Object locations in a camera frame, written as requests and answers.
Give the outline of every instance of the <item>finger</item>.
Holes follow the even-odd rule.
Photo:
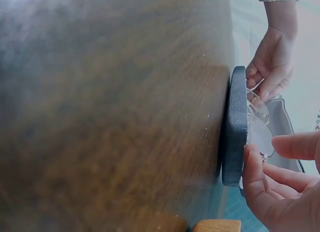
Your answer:
[[[295,192],[299,193],[304,191],[307,186],[314,186],[319,182],[318,177],[309,176],[305,173],[299,173],[285,168],[279,168],[270,164],[264,164],[263,171],[268,177],[272,178],[277,183],[287,185]],[[277,190],[274,191],[283,196],[283,194]]]
[[[261,82],[261,80],[264,78],[261,73],[257,73],[253,76],[254,80],[255,80],[255,83],[258,84],[259,82]]]
[[[275,89],[269,93],[269,98],[268,101],[275,98],[276,96],[278,96],[280,94],[281,91],[283,91],[284,89],[286,89],[289,86],[290,83],[290,79],[292,78],[293,75],[293,69],[290,71],[289,75],[287,76],[287,78],[283,79],[278,86],[275,87]]]
[[[254,88],[255,86],[256,86],[256,81],[253,78],[248,79],[246,81],[246,87],[247,88],[251,89],[251,88]]]
[[[255,67],[247,68],[245,70],[245,78],[250,79],[257,73],[257,69]]]
[[[283,66],[276,66],[260,86],[261,97],[267,101],[269,94],[288,76],[289,71]]]
[[[268,181],[268,184],[271,190],[278,193],[283,198],[286,198],[286,199],[295,198],[299,195],[299,192],[291,188],[290,186],[280,184],[267,175],[265,177],[266,177],[266,180]]]
[[[243,189],[246,202],[253,214],[265,225],[272,221],[277,199],[268,192],[264,182],[263,166],[257,147],[248,145],[244,149]]]
[[[320,132],[276,136],[272,139],[272,145],[274,150],[283,157],[314,160],[320,155]]]

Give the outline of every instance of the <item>wooden object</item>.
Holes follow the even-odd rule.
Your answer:
[[[217,216],[229,0],[0,12],[0,231],[169,232]]]
[[[197,223],[192,232],[240,232],[241,221],[204,220]]]

